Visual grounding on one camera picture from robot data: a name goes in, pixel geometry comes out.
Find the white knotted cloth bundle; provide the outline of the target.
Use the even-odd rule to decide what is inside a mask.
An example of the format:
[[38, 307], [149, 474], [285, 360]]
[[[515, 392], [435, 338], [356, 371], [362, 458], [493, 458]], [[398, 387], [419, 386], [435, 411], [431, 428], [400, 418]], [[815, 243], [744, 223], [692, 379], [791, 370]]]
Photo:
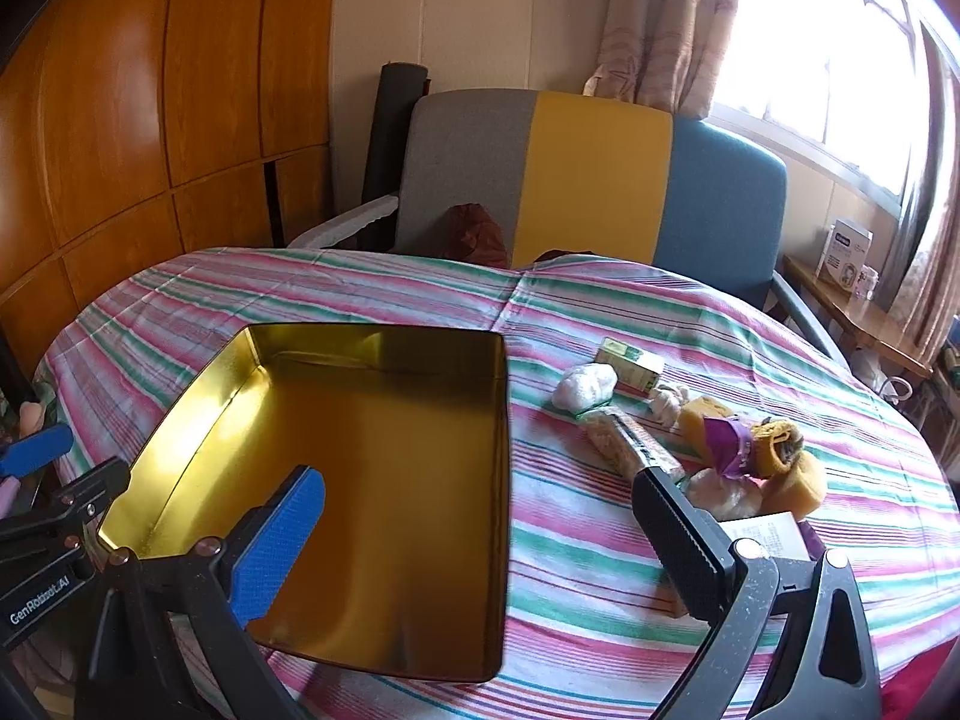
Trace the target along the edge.
[[667, 431], [672, 431], [680, 411], [690, 401], [690, 390], [683, 383], [661, 382], [652, 388], [649, 395], [649, 410], [656, 421]]

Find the gold metal tin tray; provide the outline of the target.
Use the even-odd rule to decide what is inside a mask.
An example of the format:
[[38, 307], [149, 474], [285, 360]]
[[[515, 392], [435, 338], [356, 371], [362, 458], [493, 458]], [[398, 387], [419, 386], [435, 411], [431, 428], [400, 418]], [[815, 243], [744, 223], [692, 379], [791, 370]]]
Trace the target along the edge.
[[501, 335], [244, 328], [140, 450], [101, 536], [140, 557], [181, 554], [228, 533], [299, 465], [324, 479], [324, 511], [254, 639], [400, 678], [493, 678], [509, 556]]

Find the black rolled mat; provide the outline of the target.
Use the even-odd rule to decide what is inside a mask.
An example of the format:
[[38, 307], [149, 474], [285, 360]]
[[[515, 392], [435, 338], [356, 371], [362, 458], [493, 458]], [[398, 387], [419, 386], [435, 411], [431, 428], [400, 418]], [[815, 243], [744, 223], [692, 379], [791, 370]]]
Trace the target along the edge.
[[381, 68], [364, 166], [363, 203], [394, 195], [400, 187], [413, 110], [428, 93], [427, 67], [389, 62]]

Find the dark red cushion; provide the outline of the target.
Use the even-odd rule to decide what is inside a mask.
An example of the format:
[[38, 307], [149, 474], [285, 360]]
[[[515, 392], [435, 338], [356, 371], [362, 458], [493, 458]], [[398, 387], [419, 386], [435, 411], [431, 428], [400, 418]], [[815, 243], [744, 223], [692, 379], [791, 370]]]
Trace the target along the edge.
[[503, 231], [480, 203], [462, 203], [444, 211], [431, 234], [428, 252], [440, 259], [472, 265], [509, 265]]

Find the purple foil packet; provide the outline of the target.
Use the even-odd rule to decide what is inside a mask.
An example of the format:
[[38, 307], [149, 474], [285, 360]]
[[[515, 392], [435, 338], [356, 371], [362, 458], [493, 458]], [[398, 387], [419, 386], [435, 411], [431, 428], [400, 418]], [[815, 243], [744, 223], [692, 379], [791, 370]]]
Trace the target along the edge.
[[812, 561], [818, 561], [825, 554], [825, 551], [827, 551], [822, 539], [820, 539], [815, 528], [812, 527], [807, 520], [801, 520], [797, 524], [797, 528], [799, 528], [800, 538], [804, 541], [807, 554]]

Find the white blue product box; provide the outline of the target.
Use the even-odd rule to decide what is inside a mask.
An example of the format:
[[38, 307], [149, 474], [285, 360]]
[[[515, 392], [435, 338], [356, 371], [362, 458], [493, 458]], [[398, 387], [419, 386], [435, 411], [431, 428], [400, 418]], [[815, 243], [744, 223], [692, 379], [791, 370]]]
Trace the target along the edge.
[[869, 229], [854, 221], [836, 218], [828, 227], [827, 239], [817, 266], [817, 277], [851, 293], [874, 236]]

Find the pink patterned curtain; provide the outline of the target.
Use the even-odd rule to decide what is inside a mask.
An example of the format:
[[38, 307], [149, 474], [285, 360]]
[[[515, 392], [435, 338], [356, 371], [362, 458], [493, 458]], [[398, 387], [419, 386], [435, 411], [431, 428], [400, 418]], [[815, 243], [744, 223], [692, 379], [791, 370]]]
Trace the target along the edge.
[[608, 0], [592, 98], [703, 119], [715, 97], [739, 0]]

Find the green-edged cracker snack packet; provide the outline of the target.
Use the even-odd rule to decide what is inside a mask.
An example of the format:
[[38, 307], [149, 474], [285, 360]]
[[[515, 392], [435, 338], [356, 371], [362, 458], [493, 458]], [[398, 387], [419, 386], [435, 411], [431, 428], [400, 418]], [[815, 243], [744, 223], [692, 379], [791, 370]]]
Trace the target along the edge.
[[628, 481], [646, 468], [659, 468], [674, 483], [685, 478], [680, 461], [618, 406], [597, 406], [579, 416], [578, 422], [590, 444]]

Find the wooden wardrobe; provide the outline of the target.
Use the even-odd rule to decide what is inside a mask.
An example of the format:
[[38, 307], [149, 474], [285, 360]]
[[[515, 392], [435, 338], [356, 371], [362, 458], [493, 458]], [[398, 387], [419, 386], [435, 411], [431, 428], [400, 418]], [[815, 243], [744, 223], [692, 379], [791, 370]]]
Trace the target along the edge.
[[47, 0], [2, 73], [2, 330], [32, 372], [147, 266], [331, 210], [332, 0]]

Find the purple snack wrapper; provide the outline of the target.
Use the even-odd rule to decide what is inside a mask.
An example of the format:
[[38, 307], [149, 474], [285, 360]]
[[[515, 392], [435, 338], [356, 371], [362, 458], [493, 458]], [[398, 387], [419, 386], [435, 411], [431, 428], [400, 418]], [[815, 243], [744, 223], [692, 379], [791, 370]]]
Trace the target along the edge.
[[742, 478], [748, 473], [754, 439], [750, 427], [739, 418], [703, 418], [704, 444], [708, 447], [718, 475]]

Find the green white small carton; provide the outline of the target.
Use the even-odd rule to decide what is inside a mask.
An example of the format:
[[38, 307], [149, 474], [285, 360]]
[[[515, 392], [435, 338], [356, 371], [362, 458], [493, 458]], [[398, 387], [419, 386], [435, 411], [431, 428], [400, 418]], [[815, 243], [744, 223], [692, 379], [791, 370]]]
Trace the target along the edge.
[[643, 398], [649, 397], [658, 387], [664, 372], [661, 356], [610, 337], [602, 340], [594, 361], [612, 367], [619, 382], [633, 388]]

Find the striped pink green bedsheet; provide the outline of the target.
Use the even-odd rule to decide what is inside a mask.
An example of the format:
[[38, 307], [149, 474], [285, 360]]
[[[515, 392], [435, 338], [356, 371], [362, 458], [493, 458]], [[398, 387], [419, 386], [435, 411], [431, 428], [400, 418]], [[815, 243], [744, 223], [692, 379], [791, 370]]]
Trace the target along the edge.
[[212, 249], [140, 271], [53, 340], [37, 375], [75, 433], [60, 475], [139, 455], [182, 390], [252, 322], [416, 323], [500, 333], [509, 356], [512, 523], [503, 668], [478, 686], [381, 678], [283, 653], [313, 718], [643, 718], [692, 658], [628, 486], [551, 405], [606, 338], [748, 416], [800, 427], [828, 483], [815, 533], [850, 556], [878, 669], [958, 632], [958, 509], [921, 434], [781, 323], [688, 278], [565, 255], [523, 271], [299, 250]]

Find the yellow sponge cake block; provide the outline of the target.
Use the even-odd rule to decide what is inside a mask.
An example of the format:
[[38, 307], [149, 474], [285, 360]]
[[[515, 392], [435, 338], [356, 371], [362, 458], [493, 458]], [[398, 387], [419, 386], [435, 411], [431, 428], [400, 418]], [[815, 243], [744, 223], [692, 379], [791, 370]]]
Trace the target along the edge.
[[690, 445], [701, 463], [711, 465], [715, 459], [706, 442], [706, 420], [708, 418], [732, 418], [736, 411], [715, 398], [700, 395], [680, 408], [677, 427], [683, 440]]

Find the wooden side table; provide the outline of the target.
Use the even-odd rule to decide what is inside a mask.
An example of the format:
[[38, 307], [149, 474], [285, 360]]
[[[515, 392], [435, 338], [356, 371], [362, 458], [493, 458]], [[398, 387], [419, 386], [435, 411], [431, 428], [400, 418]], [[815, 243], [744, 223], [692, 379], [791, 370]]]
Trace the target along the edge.
[[786, 255], [782, 274], [794, 288], [805, 289], [830, 319], [859, 346], [873, 349], [882, 359], [910, 372], [918, 379], [932, 377], [932, 364], [921, 359], [921, 351], [908, 337], [900, 323], [890, 319], [884, 310], [871, 301], [853, 298], [828, 281], [821, 280], [810, 266]]

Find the yellow knitted face toy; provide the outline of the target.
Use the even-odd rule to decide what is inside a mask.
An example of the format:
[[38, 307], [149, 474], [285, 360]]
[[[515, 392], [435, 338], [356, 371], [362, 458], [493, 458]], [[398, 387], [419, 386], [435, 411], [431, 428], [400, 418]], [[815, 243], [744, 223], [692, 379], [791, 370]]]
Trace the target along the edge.
[[750, 427], [752, 466], [761, 479], [786, 475], [804, 449], [804, 437], [789, 419], [766, 418]]

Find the small white pink jar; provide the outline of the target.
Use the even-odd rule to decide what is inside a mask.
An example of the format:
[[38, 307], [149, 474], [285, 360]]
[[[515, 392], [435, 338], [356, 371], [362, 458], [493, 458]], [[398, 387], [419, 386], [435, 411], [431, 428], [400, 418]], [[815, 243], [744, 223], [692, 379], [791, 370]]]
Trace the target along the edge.
[[870, 301], [878, 285], [878, 271], [872, 266], [862, 265], [853, 284], [853, 296], [860, 301]]

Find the white plastic-wrapped ball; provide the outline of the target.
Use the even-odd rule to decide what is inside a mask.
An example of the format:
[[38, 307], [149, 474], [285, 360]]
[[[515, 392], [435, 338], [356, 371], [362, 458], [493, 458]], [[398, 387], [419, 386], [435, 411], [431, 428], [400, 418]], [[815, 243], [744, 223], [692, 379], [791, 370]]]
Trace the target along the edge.
[[617, 383], [617, 372], [607, 362], [574, 366], [556, 385], [551, 403], [558, 410], [579, 415], [607, 403], [613, 397]]

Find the white cardboard box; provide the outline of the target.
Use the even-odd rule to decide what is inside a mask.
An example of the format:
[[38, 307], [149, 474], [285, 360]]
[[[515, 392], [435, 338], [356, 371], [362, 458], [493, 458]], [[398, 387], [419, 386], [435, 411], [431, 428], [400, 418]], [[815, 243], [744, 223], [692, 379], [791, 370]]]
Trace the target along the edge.
[[715, 621], [726, 610], [736, 575], [731, 548], [737, 539], [753, 539], [771, 557], [809, 559], [799, 528], [789, 514], [718, 522], [708, 512], [695, 509], [688, 525], [679, 525], [675, 517], [670, 517], [667, 525], [656, 527], [649, 541], [674, 585], [677, 616], [690, 613], [703, 621]]

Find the grey yellow blue chair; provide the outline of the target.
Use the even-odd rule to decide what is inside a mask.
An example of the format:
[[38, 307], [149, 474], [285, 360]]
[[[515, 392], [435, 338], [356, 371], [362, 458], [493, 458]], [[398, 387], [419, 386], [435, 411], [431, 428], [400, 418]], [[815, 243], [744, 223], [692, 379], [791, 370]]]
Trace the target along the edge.
[[698, 119], [556, 91], [430, 94], [394, 195], [398, 210], [361, 231], [384, 229], [381, 249], [431, 255], [444, 211], [480, 203], [516, 268], [560, 252], [657, 266], [754, 307], [776, 301], [814, 348], [843, 358], [776, 270], [786, 166]]

